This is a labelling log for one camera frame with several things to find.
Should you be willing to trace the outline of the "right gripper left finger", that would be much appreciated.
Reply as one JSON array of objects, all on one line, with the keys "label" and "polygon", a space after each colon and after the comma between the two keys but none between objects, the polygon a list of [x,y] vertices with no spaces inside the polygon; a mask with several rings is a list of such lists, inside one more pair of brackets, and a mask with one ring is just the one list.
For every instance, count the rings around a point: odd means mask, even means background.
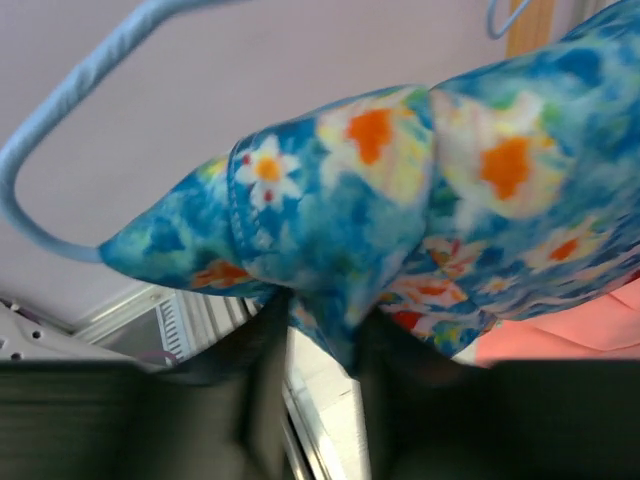
[{"label": "right gripper left finger", "polygon": [[69,340],[1,359],[5,479],[279,479],[290,298],[159,370]]}]

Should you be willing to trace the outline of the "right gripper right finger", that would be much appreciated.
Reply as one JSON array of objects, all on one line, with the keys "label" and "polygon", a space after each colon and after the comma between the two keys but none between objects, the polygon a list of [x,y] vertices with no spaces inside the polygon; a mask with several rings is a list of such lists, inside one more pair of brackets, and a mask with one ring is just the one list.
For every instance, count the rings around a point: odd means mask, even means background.
[{"label": "right gripper right finger", "polygon": [[381,312],[357,335],[375,479],[635,479],[639,365],[439,354]]}]

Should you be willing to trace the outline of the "blue floral garment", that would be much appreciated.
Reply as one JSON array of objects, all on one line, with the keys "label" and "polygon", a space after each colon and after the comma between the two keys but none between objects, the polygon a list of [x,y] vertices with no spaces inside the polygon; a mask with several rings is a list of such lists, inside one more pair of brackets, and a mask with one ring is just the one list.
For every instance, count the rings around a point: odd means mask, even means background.
[{"label": "blue floral garment", "polygon": [[344,367],[376,306],[452,356],[608,293],[639,274],[639,5],[252,133],[99,254],[206,295],[288,288],[291,323]]}]

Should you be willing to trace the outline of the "pink pleated skirt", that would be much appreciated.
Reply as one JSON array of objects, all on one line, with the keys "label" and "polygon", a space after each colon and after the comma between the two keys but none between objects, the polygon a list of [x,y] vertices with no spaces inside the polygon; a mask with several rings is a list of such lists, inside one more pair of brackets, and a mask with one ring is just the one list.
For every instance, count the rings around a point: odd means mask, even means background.
[{"label": "pink pleated skirt", "polygon": [[475,362],[516,359],[639,358],[639,282],[585,304],[524,321],[505,321],[480,337]]}]

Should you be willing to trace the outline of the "wooden clothes rack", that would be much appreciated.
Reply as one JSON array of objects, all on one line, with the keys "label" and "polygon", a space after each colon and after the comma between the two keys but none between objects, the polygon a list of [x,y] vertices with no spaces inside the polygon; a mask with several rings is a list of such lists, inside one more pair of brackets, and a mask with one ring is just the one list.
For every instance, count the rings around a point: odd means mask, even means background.
[{"label": "wooden clothes rack", "polygon": [[540,48],[551,36],[554,0],[532,0],[507,32],[506,57]]}]

